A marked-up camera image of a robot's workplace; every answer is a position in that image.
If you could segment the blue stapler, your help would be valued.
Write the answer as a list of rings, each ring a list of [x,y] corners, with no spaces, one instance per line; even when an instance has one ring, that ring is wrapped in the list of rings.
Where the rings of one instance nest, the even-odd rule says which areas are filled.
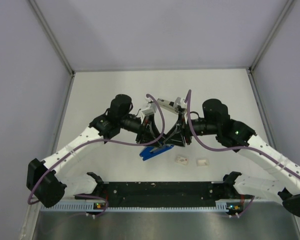
[[[160,154],[163,154],[163,153],[171,150],[173,147],[174,147],[173,145],[163,145],[161,147],[146,146],[139,153],[139,157],[143,161],[147,161],[149,159],[152,159]]]

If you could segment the grey black stapler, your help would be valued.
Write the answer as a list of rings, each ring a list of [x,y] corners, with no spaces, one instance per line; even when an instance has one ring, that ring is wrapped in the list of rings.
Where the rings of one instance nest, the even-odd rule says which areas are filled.
[[[163,108],[171,113],[179,114],[182,112],[182,109],[180,111],[174,109],[174,107],[173,107],[174,101],[169,101],[169,100],[158,98],[157,102],[161,108]]]

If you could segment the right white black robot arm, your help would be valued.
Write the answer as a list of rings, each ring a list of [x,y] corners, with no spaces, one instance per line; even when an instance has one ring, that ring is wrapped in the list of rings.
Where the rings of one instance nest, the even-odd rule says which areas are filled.
[[[203,117],[191,119],[187,112],[189,102],[160,99],[159,104],[179,114],[177,133],[190,144],[191,137],[214,135],[223,146],[260,166],[274,179],[267,180],[240,172],[231,172],[223,178],[223,192],[229,198],[250,195],[276,202],[291,214],[300,217],[300,166],[266,143],[251,127],[231,119],[228,107],[212,98],[202,104]]]

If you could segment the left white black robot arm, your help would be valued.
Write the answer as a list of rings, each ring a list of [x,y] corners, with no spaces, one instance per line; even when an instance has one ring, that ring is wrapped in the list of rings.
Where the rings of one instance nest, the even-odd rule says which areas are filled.
[[[81,195],[99,198],[104,187],[95,173],[71,175],[70,172],[89,151],[106,143],[132,147],[160,143],[164,132],[147,132],[146,125],[162,110],[152,95],[147,94],[146,99],[147,104],[137,117],[131,114],[132,98],[126,94],[116,95],[109,108],[95,117],[74,140],[43,160],[33,159],[27,169],[26,187],[30,190],[27,203],[42,203],[50,208],[63,198]]]

